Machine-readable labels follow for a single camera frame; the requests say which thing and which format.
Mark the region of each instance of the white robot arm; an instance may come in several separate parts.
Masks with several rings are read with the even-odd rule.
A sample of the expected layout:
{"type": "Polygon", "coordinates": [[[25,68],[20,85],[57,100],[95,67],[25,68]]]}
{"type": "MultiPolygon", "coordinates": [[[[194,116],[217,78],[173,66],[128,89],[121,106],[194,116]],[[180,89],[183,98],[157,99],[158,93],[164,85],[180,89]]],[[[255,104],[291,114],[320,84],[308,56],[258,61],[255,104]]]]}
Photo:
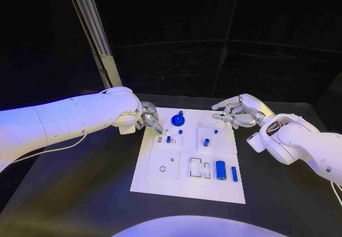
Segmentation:
{"type": "Polygon", "coordinates": [[[27,152],[109,125],[121,134],[142,126],[163,132],[151,103],[139,102],[127,87],[103,92],[0,112],[0,172],[27,152]]]}
{"type": "Polygon", "coordinates": [[[225,107],[212,117],[230,122],[232,127],[261,126],[246,142],[255,152],[266,150],[284,164],[301,159],[317,175],[342,185],[342,135],[320,133],[298,116],[275,115],[266,105],[249,94],[235,96],[212,106],[225,107]]]}

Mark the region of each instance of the blue object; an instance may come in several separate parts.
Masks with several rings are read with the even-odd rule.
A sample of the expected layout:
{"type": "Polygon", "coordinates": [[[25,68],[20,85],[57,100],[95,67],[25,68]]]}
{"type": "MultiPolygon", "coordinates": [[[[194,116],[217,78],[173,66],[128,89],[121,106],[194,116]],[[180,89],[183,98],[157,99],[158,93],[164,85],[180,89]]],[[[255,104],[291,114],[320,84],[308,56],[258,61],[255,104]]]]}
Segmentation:
{"type": "Polygon", "coordinates": [[[170,122],[177,127],[183,125],[184,123],[183,111],[178,111],[178,114],[171,117],[170,122]]]}
{"type": "Polygon", "coordinates": [[[216,179],[225,180],[226,179],[226,164],[223,161],[216,161],[216,179]]]}
{"type": "Polygon", "coordinates": [[[204,139],[203,146],[206,147],[207,145],[209,145],[209,139],[206,138],[206,139],[204,139]]]}
{"type": "Polygon", "coordinates": [[[230,172],[232,172],[232,180],[233,182],[236,182],[236,167],[235,166],[230,167],[230,172]]]}

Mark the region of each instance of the table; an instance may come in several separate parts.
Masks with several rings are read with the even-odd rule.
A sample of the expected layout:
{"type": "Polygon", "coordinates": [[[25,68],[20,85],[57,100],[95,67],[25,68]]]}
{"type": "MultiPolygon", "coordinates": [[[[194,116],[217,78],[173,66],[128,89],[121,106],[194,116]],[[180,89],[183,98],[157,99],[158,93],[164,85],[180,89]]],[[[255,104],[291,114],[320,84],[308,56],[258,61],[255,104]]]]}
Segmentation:
{"type": "MultiPolygon", "coordinates": [[[[219,99],[137,95],[157,107],[209,110],[219,99]]],[[[268,102],[275,113],[294,113],[321,130],[304,103],[268,102]]],[[[235,131],[246,204],[129,192],[144,130],[121,136],[109,127],[72,149],[41,154],[0,215],[0,236],[112,236],[132,225],[174,215],[232,219],[282,235],[342,236],[342,207],[330,183],[303,161],[284,165],[255,153],[235,131]]],[[[79,138],[47,149],[73,144],[79,138]]]]}

